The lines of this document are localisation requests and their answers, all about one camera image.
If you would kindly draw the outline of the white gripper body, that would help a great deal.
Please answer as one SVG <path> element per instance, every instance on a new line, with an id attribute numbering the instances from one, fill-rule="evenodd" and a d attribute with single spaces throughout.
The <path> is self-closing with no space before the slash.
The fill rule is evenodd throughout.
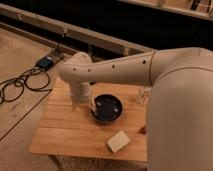
<path id="1" fill-rule="evenodd" d="M 73 103 L 89 103 L 92 100 L 91 86 L 88 82 L 69 85 Z"/>

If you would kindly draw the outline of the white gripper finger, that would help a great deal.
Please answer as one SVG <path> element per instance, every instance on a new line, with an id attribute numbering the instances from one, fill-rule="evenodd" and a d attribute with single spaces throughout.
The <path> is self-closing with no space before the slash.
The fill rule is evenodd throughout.
<path id="1" fill-rule="evenodd" d="M 72 111 L 75 112 L 78 105 L 77 105 L 77 103 L 72 103 L 71 107 L 72 107 Z"/>
<path id="2" fill-rule="evenodd" d="M 95 102 L 89 102 L 88 108 L 91 110 L 92 114 L 94 114 L 95 116 L 97 115 L 97 108 Z"/>

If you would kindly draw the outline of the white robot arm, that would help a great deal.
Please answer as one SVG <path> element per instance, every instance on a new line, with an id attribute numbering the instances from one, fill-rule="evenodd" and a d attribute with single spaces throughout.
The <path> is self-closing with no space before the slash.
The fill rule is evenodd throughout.
<path id="1" fill-rule="evenodd" d="M 92 82 L 150 87 L 148 171 L 213 171 L 213 51 L 154 50 L 96 63 L 78 52 L 59 76 L 75 104 L 92 101 Z"/>

